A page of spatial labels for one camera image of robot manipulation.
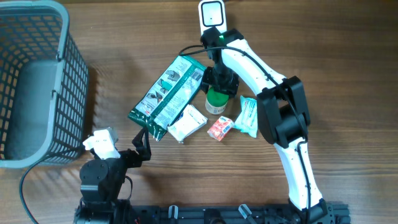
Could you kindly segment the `green lid jar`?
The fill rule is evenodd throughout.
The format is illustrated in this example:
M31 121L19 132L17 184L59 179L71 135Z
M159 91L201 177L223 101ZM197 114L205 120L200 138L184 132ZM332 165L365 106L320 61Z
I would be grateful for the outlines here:
M229 96L211 87L206 94L205 108L211 114L221 114L228 103Z

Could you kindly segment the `green gloves packet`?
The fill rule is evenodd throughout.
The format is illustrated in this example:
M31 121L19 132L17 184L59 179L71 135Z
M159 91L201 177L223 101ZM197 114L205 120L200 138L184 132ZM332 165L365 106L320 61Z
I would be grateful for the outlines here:
M205 69L190 56L176 57L127 117L160 141L199 91Z

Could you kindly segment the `small red white carton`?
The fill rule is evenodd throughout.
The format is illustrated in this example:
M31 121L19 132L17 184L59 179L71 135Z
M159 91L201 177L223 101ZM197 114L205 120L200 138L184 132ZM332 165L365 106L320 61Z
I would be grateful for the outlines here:
M234 127L234 122L225 116L220 116L217 121L207 131L210 137L221 141L224 136Z

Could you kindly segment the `white paper packet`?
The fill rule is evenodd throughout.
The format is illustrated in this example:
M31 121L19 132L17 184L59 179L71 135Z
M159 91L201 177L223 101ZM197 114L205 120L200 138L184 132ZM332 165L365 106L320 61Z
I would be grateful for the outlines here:
M179 142L203 127L208 118L203 116L193 105L187 105L179 119L173 125L168 126L168 132Z

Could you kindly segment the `teal tissue packet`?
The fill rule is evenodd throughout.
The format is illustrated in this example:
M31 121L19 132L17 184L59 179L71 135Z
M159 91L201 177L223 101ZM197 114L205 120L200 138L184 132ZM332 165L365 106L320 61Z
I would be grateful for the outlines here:
M240 96L241 113L234 122L234 128L242 133L248 133L252 138L257 137L257 101L253 98Z

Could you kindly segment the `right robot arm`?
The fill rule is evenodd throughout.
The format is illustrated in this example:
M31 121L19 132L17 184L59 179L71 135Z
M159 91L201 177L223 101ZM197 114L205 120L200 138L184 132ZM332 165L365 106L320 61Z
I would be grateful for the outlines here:
M293 211L303 223L334 223L333 209L316 185L308 156L310 115L303 83L272 71L236 29L207 28L200 42L214 62L205 70L203 91L212 88L232 97L239 81L246 83L256 96L258 129L280 156Z

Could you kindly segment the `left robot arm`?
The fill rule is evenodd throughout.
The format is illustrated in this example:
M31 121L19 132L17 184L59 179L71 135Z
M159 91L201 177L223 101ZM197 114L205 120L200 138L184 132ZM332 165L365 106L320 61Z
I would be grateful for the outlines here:
M149 130L144 127L132 140L135 150L117 150L118 135L114 128L107 127L93 132L83 145L94 155L80 169L81 187L74 223L140 223L133 210L130 197L119 199L121 187L130 168L140 167L151 159Z

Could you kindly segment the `white barcode scanner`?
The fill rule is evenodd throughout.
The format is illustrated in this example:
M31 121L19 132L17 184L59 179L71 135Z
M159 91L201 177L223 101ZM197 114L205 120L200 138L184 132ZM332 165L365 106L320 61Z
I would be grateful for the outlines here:
M223 0L202 0L198 4L201 35L212 27L221 33L227 31L225 5Z

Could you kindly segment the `grey plastic shopping basket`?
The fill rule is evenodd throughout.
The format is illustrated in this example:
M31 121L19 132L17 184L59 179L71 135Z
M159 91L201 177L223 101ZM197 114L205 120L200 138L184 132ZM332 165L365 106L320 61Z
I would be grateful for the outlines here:
M83 140L88 67L55 1L1 3L1 167L63 165Z

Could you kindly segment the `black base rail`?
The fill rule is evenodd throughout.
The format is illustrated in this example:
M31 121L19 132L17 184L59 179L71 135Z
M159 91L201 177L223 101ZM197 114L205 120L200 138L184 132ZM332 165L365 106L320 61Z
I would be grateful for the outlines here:
M92 212L82 206L75 212L74 223L305 223L287 204L226 207L131 206Z

